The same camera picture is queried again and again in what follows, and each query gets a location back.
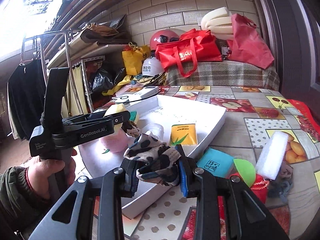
black plastic bag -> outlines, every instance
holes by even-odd
[[[92,85],[92,92],[103,92],[113,88],[112,75],[103,69],[98,69]]]
[[[127,73],[124,67],[116,69],[117,67],[119,66],[104,62],[95,75],[92,92],[108,91],[122,81]]]

tiled wall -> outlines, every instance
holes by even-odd
[[[160,29],[200,29],[197,18],[220,7],[228,7],[232,13],[245,15],[258,25],[252,0],[124,0],[92,21],[100,23],[127,14],[127,29],[133,41],[138,45],[148,45],[151,36]]]

red bag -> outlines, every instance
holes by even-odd
[[[242,178],[238,172],[231,174],[229,177],[231,178],[231,176],[233,175],[236,175]],[[264,178],[261,175],[256,174],[256,179],[254,181],[254,184],[250,187],[252,192],[258,197],[258,199],[260,199],[260,201],[263,204],[265,204],[267,201],[268,186],[269,186],[269,181],[264,180]]]
[[[228,59],[249,63],[263,69],[268,68],[275,59],[255,30],[257,26],[254,22],[240,14],[233,14],[231,22],[234,40],[228,41],[231,50]]]
[[[196,71],[198,61],[222,61],[215,39],[210,31],[192,29],[181,35],[179,41],[158,44],[156,58],[165,70],[177,64],[181,75],[189,77]],[[193,69],[184,73],[181,62],[188,61],[193,62]]]

clear plastic cup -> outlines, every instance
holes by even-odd
[[[162,125],[159,125],[158,123],[149,123],[144,128],[141,129],[142,133],[146,133],[150,131],[151,136],[155,139],[158,139],[160,141],[163,140],[164,136],[164,128]]]

red tote bag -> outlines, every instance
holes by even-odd
[[[229,60],[268,68],[275,60],[270,49],[255,30],[254,22],[240,14],[231,16],[234,40],[228,41],[231,49]]]
[[[158,44],[156,58],[165,70],[177,64],[180,74],[189,77],[196,71],[198,61],[222,61],[215,39],[210,31],[192,29],[181,35],[179,41]],[[189,61],[193,62],[193,69],[184,73],[182,62]]]

